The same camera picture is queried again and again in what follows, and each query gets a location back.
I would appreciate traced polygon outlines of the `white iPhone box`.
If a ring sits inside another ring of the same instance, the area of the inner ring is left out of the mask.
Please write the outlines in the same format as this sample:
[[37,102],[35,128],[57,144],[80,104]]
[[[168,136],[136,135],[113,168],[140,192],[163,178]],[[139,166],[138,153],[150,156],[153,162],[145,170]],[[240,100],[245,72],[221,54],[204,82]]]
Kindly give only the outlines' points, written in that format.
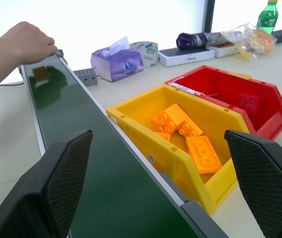
[[180,50],[179,48],[165,49],[158,52],[158,61],[165,67],[187,64],[197,61],[210,60],[215,51],[207,48]]

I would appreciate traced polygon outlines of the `black window frame post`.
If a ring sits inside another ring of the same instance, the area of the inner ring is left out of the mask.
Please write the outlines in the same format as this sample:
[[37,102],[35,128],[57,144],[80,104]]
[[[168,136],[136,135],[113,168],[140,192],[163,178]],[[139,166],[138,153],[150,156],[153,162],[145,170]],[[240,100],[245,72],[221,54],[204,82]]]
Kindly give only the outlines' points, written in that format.
[[212,31],[212,22],[214,15],[216,0],[207,0],[206,12],[205,12],[205,22],[204,22],[204,32],[210,33]]

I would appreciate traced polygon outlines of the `person's bare hand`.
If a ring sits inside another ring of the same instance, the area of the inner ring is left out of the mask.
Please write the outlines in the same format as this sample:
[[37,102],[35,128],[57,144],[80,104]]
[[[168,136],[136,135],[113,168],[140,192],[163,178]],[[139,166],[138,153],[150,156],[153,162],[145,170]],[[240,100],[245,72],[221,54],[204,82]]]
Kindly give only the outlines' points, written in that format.
[[57,52],[55,40],[29,22],[19,22],[1,37],[19,65],[40,62]]

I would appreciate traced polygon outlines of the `orange toy brick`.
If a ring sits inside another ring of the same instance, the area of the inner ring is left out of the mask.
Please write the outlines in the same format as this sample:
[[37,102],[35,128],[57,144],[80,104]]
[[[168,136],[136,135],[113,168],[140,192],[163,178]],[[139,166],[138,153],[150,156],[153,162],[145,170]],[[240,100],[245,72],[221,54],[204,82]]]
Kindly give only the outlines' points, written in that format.
[[173,104],[150,117],[150,129],[172,134],[185,120],[185,112],[177,104]]
[[191,120],[183,121],[177,130],[183,137],[201,136],[203,134],[203,131]]
[[159,135],[160,137],[162,137],[163,139],[170,141],[171,134],[163,133],[163,132],[156,132],[156,134]]
[[207,136],[186,137],[186,144],[199,174],[214,174],[222,167]]

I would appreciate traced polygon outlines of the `yellow plastic bin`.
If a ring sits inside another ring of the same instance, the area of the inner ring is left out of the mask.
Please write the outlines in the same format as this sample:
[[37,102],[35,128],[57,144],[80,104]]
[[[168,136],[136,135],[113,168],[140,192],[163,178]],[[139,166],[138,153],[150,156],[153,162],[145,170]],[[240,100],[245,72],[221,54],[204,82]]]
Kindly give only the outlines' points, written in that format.
[[[183,136],[174,133],[170,140],[165,140],[150,129],[150,118],[173,104],[177,104],[208,137],[222,165],[218,172],[199,174]],[[209,215],[236,186],[235,169],[224,133],[228,129],[249,132],[241,114],[166,84],[109,107],[106,112],[154,168],[166,173]]]

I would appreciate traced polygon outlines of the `folded dark umbrella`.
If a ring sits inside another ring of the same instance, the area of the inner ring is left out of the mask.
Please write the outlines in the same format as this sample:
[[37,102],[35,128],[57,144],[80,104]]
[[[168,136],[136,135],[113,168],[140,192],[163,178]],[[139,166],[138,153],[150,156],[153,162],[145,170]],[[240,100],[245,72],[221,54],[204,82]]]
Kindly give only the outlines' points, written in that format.
[[176,39],[176,45],[180,50],[207,48],[227,43],[229,43],[229,41],[225,39],[220,32],[195,34],[181,33]]

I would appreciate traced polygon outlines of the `clear plastic bag with snacks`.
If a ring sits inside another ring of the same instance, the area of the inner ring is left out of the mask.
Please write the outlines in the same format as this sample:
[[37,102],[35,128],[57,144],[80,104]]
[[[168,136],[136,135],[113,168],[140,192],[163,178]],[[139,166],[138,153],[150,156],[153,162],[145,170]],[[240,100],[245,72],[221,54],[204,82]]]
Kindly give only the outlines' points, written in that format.
[[278,41],[272,34],[250,23],[221,32],[221,35],[231,42],[247,61],[255,61],[262,55],[270,54]]

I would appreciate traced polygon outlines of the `red plastic bin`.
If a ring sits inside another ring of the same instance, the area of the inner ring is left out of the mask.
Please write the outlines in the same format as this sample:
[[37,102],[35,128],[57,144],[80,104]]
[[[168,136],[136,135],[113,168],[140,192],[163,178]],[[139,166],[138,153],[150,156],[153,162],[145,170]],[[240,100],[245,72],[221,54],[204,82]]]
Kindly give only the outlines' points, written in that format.
[[207,65],[166,84],[240,113],[251,134],[274,140],[282,132],[282,96],[273,84]]

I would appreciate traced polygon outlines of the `red toy brick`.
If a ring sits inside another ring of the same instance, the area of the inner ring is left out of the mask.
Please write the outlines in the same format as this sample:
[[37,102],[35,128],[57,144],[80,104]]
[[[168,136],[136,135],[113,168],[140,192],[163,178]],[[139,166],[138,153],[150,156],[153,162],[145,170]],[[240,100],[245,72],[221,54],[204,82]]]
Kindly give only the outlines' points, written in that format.
[[238,95],[238,106],[249,116],[257,116],[264,104],[264,99],[260,96],[240,93]]

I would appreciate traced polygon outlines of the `clear tape roll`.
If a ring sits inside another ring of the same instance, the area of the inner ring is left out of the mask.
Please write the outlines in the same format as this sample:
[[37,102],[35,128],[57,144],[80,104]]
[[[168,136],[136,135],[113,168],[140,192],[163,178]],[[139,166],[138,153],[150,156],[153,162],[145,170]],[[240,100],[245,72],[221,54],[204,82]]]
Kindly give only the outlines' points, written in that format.
[[158,44],[155,42],[135,42],[130,44],[131,49],[138,51],[141,55],[145,68],[158,64]]

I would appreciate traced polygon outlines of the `green soda bottle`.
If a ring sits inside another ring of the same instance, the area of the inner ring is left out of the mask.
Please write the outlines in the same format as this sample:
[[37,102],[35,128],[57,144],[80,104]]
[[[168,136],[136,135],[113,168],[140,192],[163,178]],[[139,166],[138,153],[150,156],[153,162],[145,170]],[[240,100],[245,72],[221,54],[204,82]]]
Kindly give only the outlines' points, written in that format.
[[278,0],[268,0],[267,6],[260,13],[257,21],[257,28],[271,34],[278,20]]

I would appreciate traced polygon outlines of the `green conveyor belt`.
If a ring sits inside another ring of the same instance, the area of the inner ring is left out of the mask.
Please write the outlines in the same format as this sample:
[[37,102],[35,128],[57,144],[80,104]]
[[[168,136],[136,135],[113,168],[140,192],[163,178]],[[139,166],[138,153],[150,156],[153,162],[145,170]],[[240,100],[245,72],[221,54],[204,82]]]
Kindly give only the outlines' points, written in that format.
[[228,238],[155,170],[63,58],[51,56],[19,72],[41,153],[64,136],[93,131],[70,238]]

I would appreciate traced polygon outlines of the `purple tissue pack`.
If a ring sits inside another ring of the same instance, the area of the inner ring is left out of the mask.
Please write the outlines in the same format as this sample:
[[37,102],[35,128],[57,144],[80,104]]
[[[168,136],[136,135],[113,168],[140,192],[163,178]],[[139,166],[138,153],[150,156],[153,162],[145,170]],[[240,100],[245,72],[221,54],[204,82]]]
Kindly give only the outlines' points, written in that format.
[[92,53],[90,62],[101,79],[109,82],[143,71],[141,54],[131,48],[126,36]]

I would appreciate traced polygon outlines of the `grey perforated metal block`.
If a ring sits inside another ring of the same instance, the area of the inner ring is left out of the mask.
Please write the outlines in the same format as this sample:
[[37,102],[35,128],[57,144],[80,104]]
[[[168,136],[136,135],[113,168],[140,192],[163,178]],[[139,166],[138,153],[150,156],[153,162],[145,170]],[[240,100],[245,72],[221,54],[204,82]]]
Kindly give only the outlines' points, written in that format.
[[74,74],[86,87],[97,85],[97,75],[93,68],[75,70]]

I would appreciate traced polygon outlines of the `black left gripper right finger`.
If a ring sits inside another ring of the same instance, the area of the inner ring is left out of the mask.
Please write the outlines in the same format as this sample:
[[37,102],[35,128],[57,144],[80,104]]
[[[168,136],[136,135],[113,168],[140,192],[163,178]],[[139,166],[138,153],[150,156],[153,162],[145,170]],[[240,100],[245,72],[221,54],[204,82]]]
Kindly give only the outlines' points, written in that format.
[[265,238],[282,238],[282,147],[263,137],[224,134],[242,195]]

